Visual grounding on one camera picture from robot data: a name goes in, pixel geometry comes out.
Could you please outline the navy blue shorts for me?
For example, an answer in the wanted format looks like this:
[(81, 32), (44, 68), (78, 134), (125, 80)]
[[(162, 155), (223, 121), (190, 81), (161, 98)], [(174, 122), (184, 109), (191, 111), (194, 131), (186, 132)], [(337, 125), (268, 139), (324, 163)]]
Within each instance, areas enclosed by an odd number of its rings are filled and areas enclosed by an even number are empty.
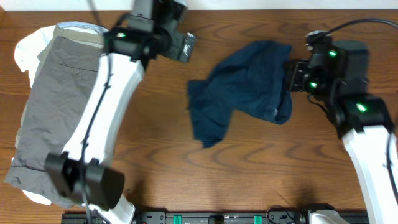
[(291, 46), (258, 40), (220, 62), (205, 80), (189, 80), (188, 110), (193, 137), (204, 148), (221, 142), (233, 111), (274, 124), (292, 115), (292, 97), (284, 85), (284, 62)]

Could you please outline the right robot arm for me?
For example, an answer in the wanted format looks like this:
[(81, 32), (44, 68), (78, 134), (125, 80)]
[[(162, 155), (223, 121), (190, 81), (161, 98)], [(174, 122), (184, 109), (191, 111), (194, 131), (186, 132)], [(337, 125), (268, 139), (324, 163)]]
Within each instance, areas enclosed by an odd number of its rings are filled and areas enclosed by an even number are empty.
[(370, 223), (397, 223), (397, 138), (385, 101), (368, 93), (369, 50), (357, 40), (313, 44), (284, 63), (287, 89), (326, 113), (354, 164)]

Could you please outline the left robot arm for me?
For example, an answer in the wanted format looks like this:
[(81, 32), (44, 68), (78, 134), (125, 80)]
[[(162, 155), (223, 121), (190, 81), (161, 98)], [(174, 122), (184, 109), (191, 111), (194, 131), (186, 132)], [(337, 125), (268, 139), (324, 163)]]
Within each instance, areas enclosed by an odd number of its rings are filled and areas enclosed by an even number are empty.
[(60, 154), (45, 159), (58, 194), (85, 207), (84, 223), (97, 212), (107, 223), (132, 223), (135, 206), (123, 195), (125, 177), (112, 170), (116, 138), (130, 99), (158, 55), (187, 63), (196, 38), (178, 31), (185, 0), (135, 0), (110, 30), (95, 85), (81, 120)]

